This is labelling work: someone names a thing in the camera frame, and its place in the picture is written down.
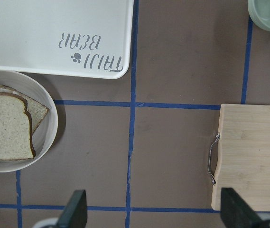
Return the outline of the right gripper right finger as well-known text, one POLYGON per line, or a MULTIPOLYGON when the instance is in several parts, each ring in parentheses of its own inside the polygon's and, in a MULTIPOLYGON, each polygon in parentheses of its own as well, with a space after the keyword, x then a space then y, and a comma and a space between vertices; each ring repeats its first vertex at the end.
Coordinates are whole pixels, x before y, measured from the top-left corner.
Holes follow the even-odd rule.
POLYGON ((220 218, 226 228, 257 228, 260 217, 233 188, 221 189, 220 218))

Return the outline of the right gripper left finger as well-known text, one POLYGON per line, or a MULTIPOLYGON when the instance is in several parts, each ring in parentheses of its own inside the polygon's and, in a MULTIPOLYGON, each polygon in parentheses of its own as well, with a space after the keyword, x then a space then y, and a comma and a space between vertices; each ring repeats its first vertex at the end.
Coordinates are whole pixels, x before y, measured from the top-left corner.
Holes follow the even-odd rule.
POLYGON ((84 228, 87 224, 87 200, 85 190, 75 190, 59 217, 57 228, 84 228))

